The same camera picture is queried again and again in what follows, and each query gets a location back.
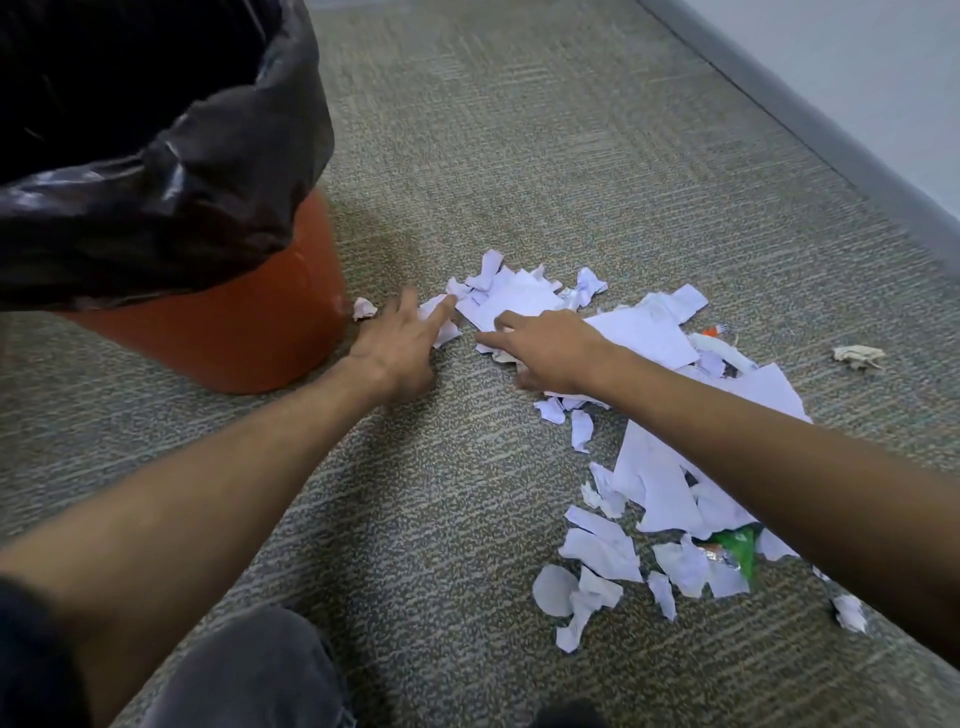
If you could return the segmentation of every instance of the hand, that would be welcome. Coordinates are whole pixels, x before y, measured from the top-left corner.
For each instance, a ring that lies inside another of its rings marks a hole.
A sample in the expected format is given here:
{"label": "hand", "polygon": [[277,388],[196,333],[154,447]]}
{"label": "hand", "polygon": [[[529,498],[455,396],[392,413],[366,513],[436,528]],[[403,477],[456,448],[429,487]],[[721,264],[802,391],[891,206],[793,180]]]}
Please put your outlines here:
{"label": "hand", "polygon": [[361,325],[347,359],[366,368],[381,400],[412,400],[429,391],[430,351],[456,303],[456,296],[447,296],[421,321],[417,289],[404,288],[399,299],[390,298],[376,318]]}
{"label": "hand", "polygon": [[540,316],[504,311],[496,327],[496,332],[478,333],[477,343],[523,362],[525,368],[517,366],[516,384],[538,392],[592,396],[596,364],[619,349],[570,310]]}

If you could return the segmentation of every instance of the black sleeve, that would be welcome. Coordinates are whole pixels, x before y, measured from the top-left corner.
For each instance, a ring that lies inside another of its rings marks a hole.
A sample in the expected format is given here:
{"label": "black sleeve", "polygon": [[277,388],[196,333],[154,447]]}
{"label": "black sleeve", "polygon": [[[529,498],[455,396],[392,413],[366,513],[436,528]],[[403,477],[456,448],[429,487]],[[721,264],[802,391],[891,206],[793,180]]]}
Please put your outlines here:
{"label": "black sleeve", "polygon": [[0,726],[89,728],[73,655],[43,602],[0,578]]}

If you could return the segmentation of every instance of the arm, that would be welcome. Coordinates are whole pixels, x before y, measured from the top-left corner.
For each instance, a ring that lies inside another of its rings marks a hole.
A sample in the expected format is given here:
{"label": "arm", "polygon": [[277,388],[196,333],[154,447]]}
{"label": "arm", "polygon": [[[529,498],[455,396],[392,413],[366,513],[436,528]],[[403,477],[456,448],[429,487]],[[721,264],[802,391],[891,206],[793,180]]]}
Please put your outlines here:
{"label": "arm", "polygon": [[160,458],[0,550],[0,574],[45,599],[70,642],[94,725],[107,725],[230,588],[326,454],[377,405],[426,391],[417,293],[361,327],[302,389]]}
{"label": "arm", "polygon": [[576,315],[505,313],[477,341],[526,388],[583,393],[695,463],[802,556],[960,666],[960,483],[678,375]]}

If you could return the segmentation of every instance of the gray carpet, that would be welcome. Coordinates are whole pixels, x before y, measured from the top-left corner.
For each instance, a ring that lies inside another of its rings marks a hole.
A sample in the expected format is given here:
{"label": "gray carpet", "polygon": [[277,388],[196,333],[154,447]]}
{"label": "gray carpet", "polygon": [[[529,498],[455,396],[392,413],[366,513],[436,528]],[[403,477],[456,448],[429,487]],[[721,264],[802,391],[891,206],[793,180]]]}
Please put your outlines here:
{"label": "gray carpet", "polygon": [[[354,293],[437,293],[489,247],[567,281],[590,265],[604,305],[690,281],[711,300],[694,323],[731,324],[744,352],[778,361],[816,421],[957,467],[957,284],[634,2],[315,17],[338,135],[324,186]],[[8,324],[7,535],[262,401],[201,391],[53,316]],[[435,394],[331,454],[191,640],[297,605],[329,631],[367,725],[519,726],[559,695],[618,726],[960,720],[951,669],[879,617],[869,638],[838,629],[829,587],[797,560],[762,566],[752,595],[682,600],[675,625],[629,586],[563,655],[529,590],[588,460],[470,338],[437,356]],[[828,361],[850,343],[888,351],[888,371]],[[597,418],[598,461],[623,428]]]}

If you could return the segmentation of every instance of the gray pants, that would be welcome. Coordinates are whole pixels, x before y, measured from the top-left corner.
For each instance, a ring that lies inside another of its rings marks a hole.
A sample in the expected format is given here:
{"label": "gray pants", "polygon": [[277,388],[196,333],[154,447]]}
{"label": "gray pants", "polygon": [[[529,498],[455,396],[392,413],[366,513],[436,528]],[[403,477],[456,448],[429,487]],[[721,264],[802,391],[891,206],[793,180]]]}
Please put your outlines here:
{"label": "gray pants", "polygon": [[188,654],[142,728],[353,728],[347,688],[310,622],[270,607]]}

